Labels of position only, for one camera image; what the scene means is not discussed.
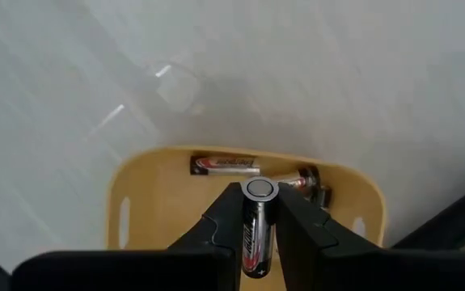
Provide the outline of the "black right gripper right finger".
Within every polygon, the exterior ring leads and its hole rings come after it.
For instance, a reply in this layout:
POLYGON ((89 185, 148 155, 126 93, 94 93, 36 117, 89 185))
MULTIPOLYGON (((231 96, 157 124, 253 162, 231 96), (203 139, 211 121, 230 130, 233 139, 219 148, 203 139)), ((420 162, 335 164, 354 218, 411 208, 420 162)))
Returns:
POLYGON ((285 184, 278 197, 288 291, 465 291, 465 251, 381 248, 285 184))

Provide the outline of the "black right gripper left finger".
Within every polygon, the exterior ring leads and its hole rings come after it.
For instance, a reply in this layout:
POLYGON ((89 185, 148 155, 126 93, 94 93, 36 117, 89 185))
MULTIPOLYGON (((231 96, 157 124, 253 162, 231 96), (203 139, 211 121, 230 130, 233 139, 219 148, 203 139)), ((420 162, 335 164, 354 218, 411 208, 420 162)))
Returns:
POLYGON ((239 291, 243 193, 230 183, 163 250, 55 251, 21 263, 11 291, 239 291))

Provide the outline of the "silver Energizer battery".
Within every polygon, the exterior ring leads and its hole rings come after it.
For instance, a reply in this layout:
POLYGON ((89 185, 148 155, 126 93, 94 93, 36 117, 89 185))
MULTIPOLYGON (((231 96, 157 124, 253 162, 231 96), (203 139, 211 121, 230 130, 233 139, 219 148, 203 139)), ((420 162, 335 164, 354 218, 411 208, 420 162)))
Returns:
POLYGON ((197 156, 190 158, 191 175, 260 175, 260 165, 254 157, 197 156))
POLYGON ((288 174, 272 176, 271 179, 279 183, 287 183, 297 189, 313 188, 320 185, 319 170, 314 166, 301 167, 288 174))
POLYGON ((253 177, 240 183, 243 192, 242 269, 246 276, 263 278, 273 258, 279 187, 271 179, 253 177))
POLYGON ((311 190, 310 202, 316 207, 328 211, 332 199, 332 189, 329 186, 315 186, 311 190))

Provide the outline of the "yellow plastic bin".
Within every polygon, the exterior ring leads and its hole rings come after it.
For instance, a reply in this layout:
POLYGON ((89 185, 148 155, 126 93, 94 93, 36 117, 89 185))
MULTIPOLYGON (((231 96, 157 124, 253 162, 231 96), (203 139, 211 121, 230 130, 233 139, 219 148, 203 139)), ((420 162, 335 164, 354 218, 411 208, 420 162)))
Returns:
POLYGON ((168 247, 200 220, 229 183, 242 179, 239 175, 191 175, 193 155, 252 156, 268 177, 315 166, 322 184, 332 189, 332 218, 373 244, 383 244, 385 200, 377 184, 360 171, 289 154, 183 145, 149 150, 122 164, 108 190, 108 248, 168 247))

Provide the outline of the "black aluminium table frame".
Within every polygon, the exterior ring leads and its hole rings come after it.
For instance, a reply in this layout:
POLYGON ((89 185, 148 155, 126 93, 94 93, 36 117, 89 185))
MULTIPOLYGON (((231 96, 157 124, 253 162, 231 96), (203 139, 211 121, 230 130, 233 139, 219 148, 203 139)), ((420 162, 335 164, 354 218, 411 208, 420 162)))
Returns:
POLYGON ((465 251, 465 196, 398 241, 394 247, 465 251))

